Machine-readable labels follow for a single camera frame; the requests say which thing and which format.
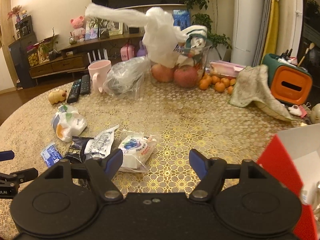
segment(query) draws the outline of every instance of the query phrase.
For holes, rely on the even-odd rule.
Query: round table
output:
[[[72,83],[60,86],[70,91]],[[50,125],[61,105],[50,105],[45,92],[15,111],[0,127],[0,150],[13,150],[15,158],[0,164],[0,172],[47,167],[41,149],[55,142],[62,155],[70,143],[60,141]],[[145,84],[142,101],[116,99],[107,94],[80,96],[74,105],[88,122],[81,136],[95,136],[113,124],[116,132],[131,130],[159,135],[159,143],[147,162],[149,173],[118,172],[113,182],[128,192],[186,192],[199,182],[191,169],[188,153],[197,149],[206,157],[220,157],[228,163],[257,160],[270,138],[279,130],[297,126],[269,117],[255,106],[238,108],[228,104],[230,95],[213,89],[183,90],[174,85],[162,88]],[[236,183],[226,181],[225,187]],[[20,189],[28,183],[21,184]],[[0,236],[12,239],[17,229],[9,212],[11,200],[0,200]]]

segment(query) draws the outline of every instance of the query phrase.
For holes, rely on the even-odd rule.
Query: round black disc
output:
[[[230,229],[257,237],[277,236],[292,230],[301,214],[300,200],[293,193],[263,184],[227,188],[217,195],[214,208]]]
[[[96,210],[97,201],[89,190],[58,181],[40,190],[26,188],[10,206],[17,228],[40,236],[67,234],[80,228]]]

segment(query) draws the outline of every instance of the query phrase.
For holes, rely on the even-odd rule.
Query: pink package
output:
[[[121,48],[120,53],[122,61],[129,60],[135,57],[134,46],[132,44],[127,43]]]
[[[223,60],[211,61],[210,67],[217,73],[223,76],[237,77],[239,72],[245,68],[245,66],[226,62]]]

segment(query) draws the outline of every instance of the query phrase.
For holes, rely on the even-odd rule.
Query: blue snack package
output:
[[[53,166],[55,163],[57,163],[59,160],[62,159],[61,154],[57,151],[57,149],[54,147],[54,143],[50,143],[41,153],[41,157],[44,159],[45,164],[48,168]]]

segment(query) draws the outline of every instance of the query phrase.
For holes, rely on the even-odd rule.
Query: drawer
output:
[[[84,63],[82,57],[74,57],[70,59],[60,60],[57,62],[52,62],[52,69],[54,72],[83,67]]]
[[[53,72],[51,64],[42,65],[39,67],[30,68],[29,73],[31,77],[38,77]]]

